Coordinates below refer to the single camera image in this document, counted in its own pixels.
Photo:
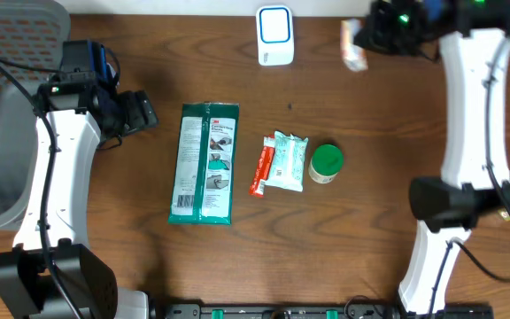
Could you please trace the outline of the red white snack packet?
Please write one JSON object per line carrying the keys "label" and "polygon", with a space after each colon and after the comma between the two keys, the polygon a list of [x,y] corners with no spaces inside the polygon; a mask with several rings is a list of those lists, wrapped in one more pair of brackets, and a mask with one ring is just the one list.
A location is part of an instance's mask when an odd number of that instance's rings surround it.
{"label": "red white snack packet", "polygon": [[263,149],[259,156],[253,181],[249,193],[257,198],[264,196],[264,189],[270,168],[274,159],[275,139],[274,135],[265,136],[263,140]]}

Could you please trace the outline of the orange tissue packet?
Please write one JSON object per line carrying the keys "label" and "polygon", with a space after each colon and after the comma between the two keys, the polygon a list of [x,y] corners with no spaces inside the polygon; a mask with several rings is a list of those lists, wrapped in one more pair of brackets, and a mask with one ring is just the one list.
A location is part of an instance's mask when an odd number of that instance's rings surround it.
{"label": "orange tissue packet", "polygon": [[365,51],[356,44],[356,35],[361,30],[358,19],[345,19],[341,22],[340,50],[342,61],[353,72],[368,70]]}

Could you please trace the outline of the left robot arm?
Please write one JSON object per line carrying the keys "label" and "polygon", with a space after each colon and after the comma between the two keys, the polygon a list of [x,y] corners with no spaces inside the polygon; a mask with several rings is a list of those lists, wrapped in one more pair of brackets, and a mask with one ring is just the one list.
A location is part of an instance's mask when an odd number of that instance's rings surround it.
{"label": "left robot arm", "polygon": [[12,249],[0,253],[0,299],[14,318],[158,317],[153,298],[119,287],[89,248],[89,178],[102,133],[92,94],[87,84],[44,83],[30,98],[31,191]]}

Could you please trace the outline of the green lid spice jar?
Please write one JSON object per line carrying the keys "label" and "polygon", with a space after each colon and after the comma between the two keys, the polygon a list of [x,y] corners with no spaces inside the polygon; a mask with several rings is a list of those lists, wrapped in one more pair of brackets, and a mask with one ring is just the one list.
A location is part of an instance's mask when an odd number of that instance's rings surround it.
{"label": "green lid spice jar", "polygon": [[316,183],[331,183],[344,165],[342,151],[333,144],[320,145],[309,164],[309,176]]}

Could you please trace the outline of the white teal snack packet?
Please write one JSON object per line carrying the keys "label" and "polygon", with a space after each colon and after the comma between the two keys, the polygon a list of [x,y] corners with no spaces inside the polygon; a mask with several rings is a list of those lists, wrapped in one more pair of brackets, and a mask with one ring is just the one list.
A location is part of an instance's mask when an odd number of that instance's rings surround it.
{"label": "white teal snack packet", "polygon": [[274,132],[274,157],[266,186],[303,191],[307,144],[308,138]]}

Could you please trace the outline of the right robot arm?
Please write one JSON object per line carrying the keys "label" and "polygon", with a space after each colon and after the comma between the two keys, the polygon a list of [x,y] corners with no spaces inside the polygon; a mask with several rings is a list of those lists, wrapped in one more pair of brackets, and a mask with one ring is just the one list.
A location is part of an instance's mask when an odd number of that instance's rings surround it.
{"label": "right robot arm", "polygon": [[488,306],[450,306],[445,291],[481,217],[510,219],[506,76],[510,1],[374,1],[356,44],[388,56],[419,57],[437,44],[446,79],[447,129],[438,176],[414,178],[417,221],[411,260],[386,318],[490,318]]}

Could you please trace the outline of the green white barcode packet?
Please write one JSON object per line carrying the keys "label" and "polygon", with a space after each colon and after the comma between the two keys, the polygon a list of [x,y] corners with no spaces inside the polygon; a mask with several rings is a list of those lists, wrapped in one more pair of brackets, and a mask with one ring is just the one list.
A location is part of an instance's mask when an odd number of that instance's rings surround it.
{"label": "green white barcode packet", "polygon": [[182,107],[169,223],[231,223],[238,117],[238,104]]}

